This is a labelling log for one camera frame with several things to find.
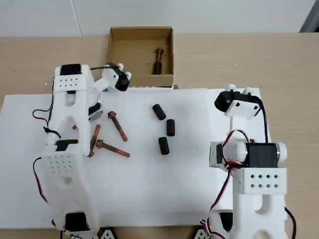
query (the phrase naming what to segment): bolt head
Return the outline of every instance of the bolt head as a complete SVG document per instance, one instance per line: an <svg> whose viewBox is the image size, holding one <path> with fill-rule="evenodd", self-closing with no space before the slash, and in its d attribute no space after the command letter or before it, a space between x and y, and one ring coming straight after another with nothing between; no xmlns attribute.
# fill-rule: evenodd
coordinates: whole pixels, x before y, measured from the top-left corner
<svg viewBox="0 0 319 239"><path fill-rule="evenodd" d="M111 118L113 118L113 117L115 117L115 116L116 116L116 113L115 113L114 111L110 111L110 112L108 113L109 119L111 119Z"/></svg>
<svg viewBox="0 0 319 239"><path fill-rule="evenodd" d="M94 152L90 151L88 157L91 158L93 155L94 155Z"/></svg>
<svg viewBox="0 0 319 239"><path fill-rule="evenodd" d="M161 48L161 47L158 47L158 48L156 48L156 53L160 53L160 54L163 54L164 53L164 49L163 48Z"/></svg>
<svg viewBox="0 0 319 239"><path fill-rule="evenodd" d="M103 140L98 139L98 140L96 141L96 143L95 143L95 146L97 146L98 148L101 148L102 143L103 143Z"/></svg>

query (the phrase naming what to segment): white wall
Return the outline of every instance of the white wall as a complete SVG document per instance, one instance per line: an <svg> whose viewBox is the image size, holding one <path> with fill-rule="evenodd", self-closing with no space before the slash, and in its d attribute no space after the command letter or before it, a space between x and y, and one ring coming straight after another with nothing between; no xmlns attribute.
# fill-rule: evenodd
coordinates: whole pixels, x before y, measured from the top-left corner
<svg viewBox="0 0 319 239"><path fill-rule="evenodd" d="M106 34L110 26L175 32L298 32L315 0L0 0L0 36Z"/></svg>

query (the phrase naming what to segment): screw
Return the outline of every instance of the screw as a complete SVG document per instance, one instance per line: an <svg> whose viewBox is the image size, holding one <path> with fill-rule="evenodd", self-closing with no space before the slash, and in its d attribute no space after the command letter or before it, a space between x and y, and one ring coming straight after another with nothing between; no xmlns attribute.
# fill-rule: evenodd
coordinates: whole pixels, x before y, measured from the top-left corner
<svg viewBox="0 0 319 239"><path fill-rule="evenodd" d="M161 47L156 48L156 62L161 62L161 56L163 56L164 49Z"/></svg>
<svg viewBox="0 0 319 239"><path fill-rule="evenodd" d="M161 74L161 57L164 53L164 50L163 48L158 47L155 52L156 52L156 58L155 58L155 63L153 68L153 75L160 75Z"/></svg>
<svg viewBox="0 0 319 239"><path fill-rule="evenodd" d="M111 145L108 145L108 144L104 143L103 140L101 140L101 139L97 140L96 146L97 146L98 148L108 149L108 150L110 150L110 151L112 151L112 152L115 152L115 153L120 154L120 155L122 155L122 156L125 156L125 157L127 157L127 158L129 158L129 157L131 156L129 153L127 153L127 152L125 152L125 151L122 151L122 150L120 150L120 149L118 149L118 148L115 148L115 147L113 147L113 146L111 146Z"/></svg>
<svg viewBox="0 0 319 239"><path fill-rule="evenodd" d="M94 133L93 133L93 136L92 136L91 142L90 142L90 153L88 155L89 158L91 158L94 155L93 148L94 148L96 140L98 138L100 129L101 129L101 125L97 124L95 126Z"/></svg>
<svg viewBox="0 0 319 239"><path fill-rule="evenodd" d="M121 135L122 139L124 140L124 142L128 141L128 138L126 137L124 131L122 130L122 127L121 127L120 123L116 119L116 113L114 111L110 111L108 113L108 117L109 117L109 119L111 119L113 121L116 129L120 133L120 135Z"/></svg>

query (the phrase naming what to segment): copper bolt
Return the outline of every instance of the copper bolt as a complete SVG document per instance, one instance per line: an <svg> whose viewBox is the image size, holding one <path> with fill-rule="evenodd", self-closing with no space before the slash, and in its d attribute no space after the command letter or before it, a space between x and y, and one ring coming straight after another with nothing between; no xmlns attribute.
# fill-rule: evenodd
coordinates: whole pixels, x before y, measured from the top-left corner
<svg viewBox="0 0 319 239"><path fill-rule="evenodd" d="M158 47L158 48L156 48L156 62L161 62L161 56L163 55L163 53L164 53L164 49L163 48L161 48L161 47Z"/></svg>
<svg viewBox="0 0 319 239"><path fill-rule="evenodd" d="M122 139L124 140L124 142L128 141L128 138L126 137L124 131L122 130L122 127L121 127L120 123L116 119L116 113L114 111L110 111L108 113L108 117L109 117L109 119L111 119L113 121L116 129L120 133L120 135L121 135Z"/></svg>
<svg viewBox="0 0 319 239"><path fill-rule="evenodd" d="M97 125L95 126L94 133L93 133L93 136L92 136L91 142L90 142L90 153L89 153L89 155L88 155L89 158L91 158L91 157L94 155L93 149L94 149L96 140L97 140L97 138L98 138L100 129L101 129L101 125L97 124Z"/></svg>
<svg viewBox="0 0 319 239"><path fill-rule="evenodd" d="M129 154L129 153L127 153L127 152L125 152L125 151L122 151L122 150L120 150L120 149L118 149L118 148L115 148L115 147L113 147L113 146L111 146L111 145L108 145L108 144L104 143L103 140L101 140L101 139L99 139L98 141L96 141L96 146L97 146L98 148L108 149L108 150L110 150L110 151L112 151L112 152L115 152L115 153L120 154L120 155L122 155L122 156L125 156L125 157L127 157L127 158L130 157L130 154Z"/></svg>

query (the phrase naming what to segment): open cardboard box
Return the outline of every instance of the open cardboard box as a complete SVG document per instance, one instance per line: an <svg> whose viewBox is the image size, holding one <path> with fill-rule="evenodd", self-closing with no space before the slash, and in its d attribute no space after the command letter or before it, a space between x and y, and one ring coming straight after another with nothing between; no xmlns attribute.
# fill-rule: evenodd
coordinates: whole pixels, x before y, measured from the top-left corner
<svg viewBox="0 0 319 239"><path fill-rule="evenodd" d="M152 75L155 50L164 49L161 75ZM171 27L112 27L107 62L123 63L132 73L131 87L173 86L173 29Z"/></svg>

